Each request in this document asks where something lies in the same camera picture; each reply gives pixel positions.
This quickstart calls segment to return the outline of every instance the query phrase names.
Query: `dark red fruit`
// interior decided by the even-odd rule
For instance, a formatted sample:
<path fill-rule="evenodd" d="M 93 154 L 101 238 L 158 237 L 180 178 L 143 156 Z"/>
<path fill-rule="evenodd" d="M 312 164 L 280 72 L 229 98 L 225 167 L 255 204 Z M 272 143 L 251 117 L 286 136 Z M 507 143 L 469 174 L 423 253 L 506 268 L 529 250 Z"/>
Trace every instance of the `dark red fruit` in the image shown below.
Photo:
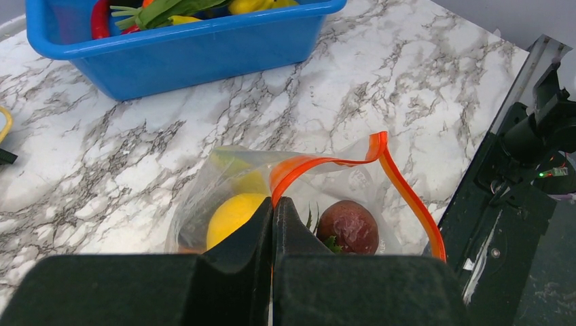
<path fill-rule="evenodd" d="M 325 242 L 336 237 L 336 245 L 344 253 L 374 254 L 378 248 L 378 225 L 362 205 L 352 200 L 342 200 L 328 207 L 322 216 L 316 233 Z"/>

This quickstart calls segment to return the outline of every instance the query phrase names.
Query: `white marble table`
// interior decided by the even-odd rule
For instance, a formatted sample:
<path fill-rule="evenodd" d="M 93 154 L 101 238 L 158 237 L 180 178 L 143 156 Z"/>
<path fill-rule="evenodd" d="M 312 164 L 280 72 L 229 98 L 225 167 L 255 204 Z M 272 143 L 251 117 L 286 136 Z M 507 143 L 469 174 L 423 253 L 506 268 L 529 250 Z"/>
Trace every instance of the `white marble table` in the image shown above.
<path fill-rule="evenodd" d="M 0 167 L 0 310 L 46 255 L 162 251 L 181 189 L 218 145 L 331 152 L 388 130 L 439 220 L 526 55 L 429 0 L 350 0 L 303 64 L 117 103 L 11 37 L 1 146 L 19 158 Z M 382 205 L 404 252 L 421 252 L 400 196 Z"/>

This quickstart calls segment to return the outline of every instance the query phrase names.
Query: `yellow lemon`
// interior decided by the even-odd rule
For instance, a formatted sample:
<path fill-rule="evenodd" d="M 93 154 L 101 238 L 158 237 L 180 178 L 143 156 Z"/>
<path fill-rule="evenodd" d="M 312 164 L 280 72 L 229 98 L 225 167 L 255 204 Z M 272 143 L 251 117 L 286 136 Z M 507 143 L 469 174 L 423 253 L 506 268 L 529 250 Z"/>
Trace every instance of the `yellow lemon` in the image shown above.
<path fill-rule="evenodd" d="M 210 250 L 244 225 L 260 204 L 263 194 L 240 194 L 226 200 L 212 215 L 206 235 L 206 249 Z"/>

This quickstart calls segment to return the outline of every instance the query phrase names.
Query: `toy fruit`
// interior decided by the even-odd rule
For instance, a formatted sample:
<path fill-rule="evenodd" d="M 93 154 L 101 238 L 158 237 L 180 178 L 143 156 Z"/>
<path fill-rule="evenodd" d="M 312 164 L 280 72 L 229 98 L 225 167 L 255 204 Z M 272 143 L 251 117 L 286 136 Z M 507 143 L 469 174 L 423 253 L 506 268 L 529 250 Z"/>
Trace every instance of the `toy fruit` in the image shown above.
<path fill-rule="evenodd" d="M 379 245 L 376 220 L 352 200 L 339 201 L 322 213 L 316 237 L 334 252 L 374 254 Z"/>
<path fill-rule="evenodd" d="M 240 194 L 226 200 L 212 215 L 206 234 L 206 249 L 210 250 L 244 225 L 266 199 L 263 194 Z"/>

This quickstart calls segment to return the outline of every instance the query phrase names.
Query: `red pepper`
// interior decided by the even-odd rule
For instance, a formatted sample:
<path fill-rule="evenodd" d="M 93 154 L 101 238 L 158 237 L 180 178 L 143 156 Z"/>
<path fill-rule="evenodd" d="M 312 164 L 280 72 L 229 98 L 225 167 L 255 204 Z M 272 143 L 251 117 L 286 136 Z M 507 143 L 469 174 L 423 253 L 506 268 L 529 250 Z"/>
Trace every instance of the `red pepper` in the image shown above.
<path fill-rule="evenodd" d="M 131 33 L 136 33 L 140 31 L 140 27 L 138 27 L 138 25 L 132 25 L 130 27 L 128 27 L 127 29 L 122 31 L 122 34 L 131 34 Z"/>
<path fill-rule="evenodd" d="M 98 0 L 92 8 L 92 16 L 90 17 L 90 28 L 92 29 L 93 39 L 103 39 L 110 37 L 110 30 L 108 29 L 108 17 L 110 13 L 109 0 Z"/>

